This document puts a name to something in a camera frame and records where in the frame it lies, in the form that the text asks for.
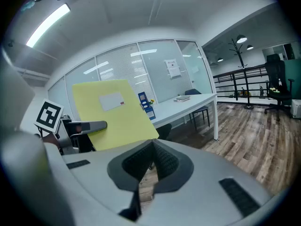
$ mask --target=white wall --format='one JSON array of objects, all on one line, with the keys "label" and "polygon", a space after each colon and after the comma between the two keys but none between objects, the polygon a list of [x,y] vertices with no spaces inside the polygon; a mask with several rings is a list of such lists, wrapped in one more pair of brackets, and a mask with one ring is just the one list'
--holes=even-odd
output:
[{"label": "white wall", "polygon": [[214,12],[211,9],[206,19],[201,22],[198,18],[194,19],[199,45],[205,45],[245,17],[275,2],[276,0],[216,0],[219,6]]},{"label": "white wall", "polygon": [[20,130],[32,134],[39,134],[38,128],[33,123],[36,119],[37,111],[40,109],[42,101],[44,99],[48,99],[48,93],[44,87],[32,87],[32,90],[34,91],[35,95],[24,114],[20,125]]},{"label": "white wall", "polygon": [[73,67],[106,50],[143,40],[166,38],[195,40],[194,31],[186,25],[158,25],[138,28],[125,25],[123,31],[120,31],[120,28],[113,30],[104,29],[104,31],[105,33],[102,32],[93,38],[79,39],[79,43],[69,49],[69,52],[65,54],[65,58],[61,59],[62,62],[57,65],[58,68],[53,72],[50,80],[47,82],[45,86],[46,90]]},{"label": "white wall", "polygon": [[[241,54],[241,57],[244,61],[244,64],[248,65],[247,67],[262,65],[265,63],[265,58],[263,56],[261,49],[254,49],[254,50],[247,51],[247,52]],[[238,56],[235,56],[232,59],[228,59],[228,60],[219,62],[217,67],[211,68],[211,71],[212,71],[213,76],[215,76],[215,75],[218,75],[221,73],[226,73],[226,72],[241,69],[238,66],[241,66],[241,63],[240,63]],[[262,77],[249,78],[248,82],[249,83],[262,82],[262,81],[267,81],[267,80],[269,80],[269,78],[266,75],[266,76],[262,76]],[[245,83],[245,82],[246,82],[245,79],[236,80],[237,84]],[[216,86],[233,85],[233,82],[227,81],[227,82],[222,82],[222,83],[215,83],[215,85]],[[261,83],[261,84],[251,84],[251,85],[249,85],[249,89],[259,89],[260,86],[262,86],[263,89],[266,88],[266,84]],[[237,89],[241,89],[241,87],[243,87],[246,90],[246,85],[237,86]],[[228,86],[228,87],[224,87],[224,88],[216,88],[216,90],[217,91],[234,90],[234,86]],[[250,91],[250,92],[251,92],[251,95],[253,95],[253,96],[260,95],[259,91]],[[233,94],[234,94],[234,92],[218,93],[219,96],[224,96],[224,95],[228,96],[228,95],[233,95]]]},{"label": "white wall", "polygon": [[[244,61],[244,64],[248,65],[247,67],[262,65],[265,63],[265,59],[261,48],[246,51],[241,54],[241,57]],[[241,69],[239,68],[239,66],[241,66],[241,63],[238,56],[236,55],[231,59],[218,62],[218,66],[211,68],[212,75],[215,76],[221,73],[239,70]]]}]

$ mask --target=fluorescent light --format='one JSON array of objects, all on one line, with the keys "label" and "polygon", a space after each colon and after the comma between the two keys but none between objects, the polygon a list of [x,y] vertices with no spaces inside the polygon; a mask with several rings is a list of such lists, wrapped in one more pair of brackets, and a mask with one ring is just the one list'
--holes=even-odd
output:
[{"label": "fluorescent light", "polygon": [[100,68],[101,66],[107,65],[108,63],[109,62],[106,61],[106,62],[103,62],[103,63],[97,65],[97,66],[94,66],[93,68],[88,69],[87,71],[85,71],[84,74],[90,73],[90,72],[94,71],[95,69]]},{"label": "fluorescent light", "polygon": [[104,72],[101,72],[101,73],[99,73],[99,74],[107,73],[107,72],[109,72],[109,71],[111,71],[111,70],[113,70],[113,68],[111,68],[111,69],[109,69],[109,70],[105,70]]},{"label": "fluorescent light", "polygon": [[26,45],[33,47],[39,38],[51,27],[57,20],[70,11],[70,8],[67,4],[63,4],[56,11],[54,11],[48,18],[46,18],[41,25],[34,31],[33,35],[29,38]]},{"label": "fluorescent light", "polygon": [[144,74],[137,75],[137,76],[135,76],[134,78],[138,78],[138,77],[140,77],[140,76],[144,76],[144,75],[147,75],[147,73],[144,73]]},{"label": "fluorescent light", "polygon": [[150,50],[145,50],[145,51],[141,51],[141,52],[135,52],[135,53],[131,53],[131,57],[134,57],[134,56],[137,56],[137,55],[155,53],[155,52],[157,52],[157,49],[150,49]]},{"label": "fluorescent light", "polygon": [[141,83],[144,83],[144,82],[146,82],[146,81],[141,81],[141,82],[138,82],[138,83],[136,83],[135,85],[137,85],[137,84],[141,84]]},{"label": "fluorescent light", "polygon": [[142,61],[142,59],[138,59],[138,60],[133,61],[132,64],[138,63],[138,62],[141,62],[141,61]]}]

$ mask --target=black chair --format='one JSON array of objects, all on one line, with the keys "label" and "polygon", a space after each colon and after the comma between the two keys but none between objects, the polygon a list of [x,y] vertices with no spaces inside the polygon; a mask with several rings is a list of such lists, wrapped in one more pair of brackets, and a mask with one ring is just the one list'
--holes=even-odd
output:
[{"label": "black chair", "polygon": [[157,128],[156,130],[159,134],[158,139],[166,140],[171,131],[171,127],[172,127],[171,124],[166,124],[164,126]]},{"label": "black chair", "polygon": [[293,79],[288,79],[290,82],[290,91],[287,90],[287,85],[285,81],[285,64],[284,61],[280,60],[278,54],[268,55],[267,62],[265,63],[265,68],[269,76],[269,88],[275,88],[280,91],[280,93],[273,92],[269,89],[268,96],[272,99],[277,100],[277,105],[270,104],[269,108],[264,110],[266,114],[268,110],[277,110],[277,121],[280,121],[279,110],[284,111],[289,117],[292,117],[289,110],[282,105],[284,100],[292,99],[292,82]]},{"label": "black chair", "polygon": [[[185,91],[185,95],[186,96],[201,95],[201,93],[197,89],[190,89],[190,90]],[[207,111],[208,126],[210,126],[208,107],[207,106],[203,106],[203,107],[197,109],[196,111],[192,112],[192,117],[193,117],[193,122],[194,122],[194,128],[196,130],[197,130],[197,125],[196,125],[196,119],[194,118],[194,114],[202,112],[202,114],[203,114],[203,120],[204,120],[204,123],[205,123],[204,111]]]}]

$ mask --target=ceiling beam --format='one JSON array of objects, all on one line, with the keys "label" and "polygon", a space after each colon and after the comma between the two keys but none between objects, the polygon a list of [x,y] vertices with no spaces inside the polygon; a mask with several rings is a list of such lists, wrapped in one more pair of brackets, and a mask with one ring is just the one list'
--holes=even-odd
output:
[{"label": "ceiling beam", "polygon": [[17,70],[18,72],[21,72],[23,74],[31,74],[31,75],[34,75],[34,76],[39,76],[39,77],[43,77],[43,79],[50,79],[50,76],[47,75],[47,74],[43,74],[43,73],[38,73],[38,72],[35,72],[35,71],[32,71],[32,70],[26,70],[26,69],[23,69],[23,68],[19,68],[19,67],[16,67],[14,66],[14,69]]}]

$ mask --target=blue sign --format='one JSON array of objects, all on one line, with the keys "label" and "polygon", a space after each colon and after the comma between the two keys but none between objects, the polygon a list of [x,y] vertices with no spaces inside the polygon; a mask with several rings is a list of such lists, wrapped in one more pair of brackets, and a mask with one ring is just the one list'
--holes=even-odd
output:
[{"label": "blue sign", "polygon": [[150,103],[146,97],[145,92],[141,92],[138,94],[141,106],[143,108],[143,110],[146,112],[146,114],[148,115],[150,120],[153,120],[156,118],[154,109],[150,106]]}]

